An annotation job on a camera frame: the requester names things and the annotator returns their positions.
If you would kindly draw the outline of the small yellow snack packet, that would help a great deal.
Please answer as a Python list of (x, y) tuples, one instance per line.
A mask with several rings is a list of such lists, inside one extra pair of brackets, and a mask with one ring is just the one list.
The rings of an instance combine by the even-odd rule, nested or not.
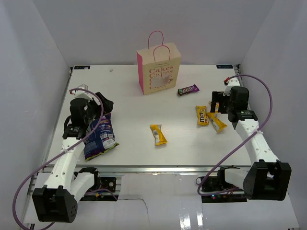
[(218, 113), (219, 110), (219, 103), (210, 102), (210, 112), (211, 113)]

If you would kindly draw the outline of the purple brown M&M packet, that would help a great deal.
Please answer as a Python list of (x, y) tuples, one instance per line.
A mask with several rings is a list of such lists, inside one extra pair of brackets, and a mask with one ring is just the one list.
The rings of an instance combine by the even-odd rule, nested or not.
[(191, 86), (185, 87), (185, 88), (181, 88), (178, 89), (177, 94), (179, 96), (183, 96), (189, 93), (195, 93), (195, 92), (199, 92), (199, 88), (196, 86), (196, 84), (193, 84)]

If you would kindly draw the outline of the yellow M&M peanut packet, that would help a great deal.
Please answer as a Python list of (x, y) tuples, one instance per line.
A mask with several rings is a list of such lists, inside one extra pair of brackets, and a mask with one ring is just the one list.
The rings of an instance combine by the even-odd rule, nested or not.
[(207, 106), (196, 106), (197, 124), (199, 126), (208, 126), (209, 119), (207, 115)]

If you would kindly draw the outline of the yellow snack bar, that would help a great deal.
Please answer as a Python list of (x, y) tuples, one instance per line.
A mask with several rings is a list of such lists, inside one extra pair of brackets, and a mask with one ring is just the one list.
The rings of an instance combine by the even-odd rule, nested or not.
[(220, 133), (227, 127), (227, 125), (217, 117), (216, 113), (207, 113), (207, 115), (217, 133)]
[(155, 145), (163, 145), (167, 143), (167, 140), (165, 136), (163, 135), (161, 131), (162, 125), (150, 125), (150, 129), (152, 131), (152, 134), (155, 138)]

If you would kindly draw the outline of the purple blue chips bag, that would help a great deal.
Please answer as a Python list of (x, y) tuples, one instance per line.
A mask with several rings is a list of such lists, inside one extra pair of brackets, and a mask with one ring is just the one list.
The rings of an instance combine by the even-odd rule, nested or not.
[(103, 116), (97, 129), (86, 139), (84, 157), (86, 161), (103, 155), (118, 146), (111, 123), (111, 113)]

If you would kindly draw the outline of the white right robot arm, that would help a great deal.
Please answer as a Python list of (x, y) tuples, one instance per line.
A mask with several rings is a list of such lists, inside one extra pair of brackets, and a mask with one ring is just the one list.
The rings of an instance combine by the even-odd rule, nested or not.
[(291, 166), (281, 162), (271, 151), (259, 130), (256, 114), (248, 109), (249, 91), (233, 86), (227, 92), (212, 92), (211, 111), (218, 105), (218, 112), (227, 114), (235, 131), (244, 141), (251, 168), (248, 172), (238, 167), (221, 167), (216, 179), (217, 187), (228, 191), (235, 186), (244, 191), (249, 200), (283, 201), (291, 177)]

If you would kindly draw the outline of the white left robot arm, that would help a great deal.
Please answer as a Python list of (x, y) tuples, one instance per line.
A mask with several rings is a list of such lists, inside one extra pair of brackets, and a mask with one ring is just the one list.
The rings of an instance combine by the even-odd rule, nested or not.
[(90, 124), (97, 125), (113, 102), (100, 92), (84, 89), (70, 91), (75, 97), (70, 102), (70, 115), (64, 122), (60, 157), (41, 188), (35, 188), (32, 199), (40, 222), (72, 223), (77, 215), (78, 202), (88, 190), (97, 191), (101, 179), (94, 168), (75, 172), (85, 141), (93, 133)]

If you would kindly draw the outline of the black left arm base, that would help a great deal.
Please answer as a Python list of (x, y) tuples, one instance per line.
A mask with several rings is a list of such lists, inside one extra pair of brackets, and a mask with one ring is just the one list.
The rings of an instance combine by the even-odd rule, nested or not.
[[(95, 184), (87, 190), (91, 192), (98, 189), (107, 189), (112, 193), (116, 191), (116, 177), (100, 177), (99, 172), (95, 167), (82, 168), (78, 172), (74, 172), (76, 178), (79, 173), (91, 173), (94, 174)], [(93, 194), (85, 195), (81, 201), (116, 201), (118, 195), (114, 198), (108, 191), (99, 191)]]

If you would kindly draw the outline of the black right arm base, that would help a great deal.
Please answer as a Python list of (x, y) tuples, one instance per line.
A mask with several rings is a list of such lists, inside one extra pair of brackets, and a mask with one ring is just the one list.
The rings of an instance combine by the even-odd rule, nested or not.
[(235, 186), (225, 181), (224, 175), (226, 169), (238, 169), (237, 167), (220, 167), (217, 175), (209, 176), (208, 179), (201, 186), (202, 193), (209, 193), (210, 196), (203, 196), (201, 201), (203, 204), (215, 203), (242, 203), (247, 202), (242, 189), (228, 191)]

